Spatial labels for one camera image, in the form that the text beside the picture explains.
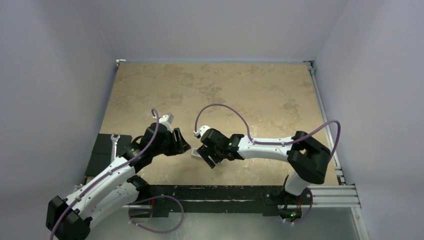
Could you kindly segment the white remote control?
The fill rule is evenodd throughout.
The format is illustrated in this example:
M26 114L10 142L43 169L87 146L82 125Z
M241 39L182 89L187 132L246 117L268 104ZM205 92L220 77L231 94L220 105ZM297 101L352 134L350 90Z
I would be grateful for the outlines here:
M197 149L196 148L193 148L192 150L191 150L191 156L192 157L195 157L195 158L201 158L201 156L200 156L200 154L198 153L198 151L197 151Z

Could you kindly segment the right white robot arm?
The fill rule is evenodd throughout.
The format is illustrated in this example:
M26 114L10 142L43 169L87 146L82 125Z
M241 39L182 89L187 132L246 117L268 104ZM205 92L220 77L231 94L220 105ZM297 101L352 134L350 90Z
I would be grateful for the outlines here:
M244 134L226 137L207 125L194 131L202 145L197 154L214 168L223 160L269 159L289 163L293 172L287 177L280 196L288 204L300 198L311 184L325 182L331 151L304 131L282 138L253 138Z

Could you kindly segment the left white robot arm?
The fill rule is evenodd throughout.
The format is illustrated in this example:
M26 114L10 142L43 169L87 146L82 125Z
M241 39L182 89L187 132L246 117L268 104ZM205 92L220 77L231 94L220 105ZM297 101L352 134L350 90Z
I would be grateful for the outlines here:
M191 150L179 128L165 122L152 123L141 136L125 145L97 176L62 198L55 196L47 207L49 239L84 240L104 218L127 204L152 205L159 199L178 200L151 191L137 173L157 156L177 156Z

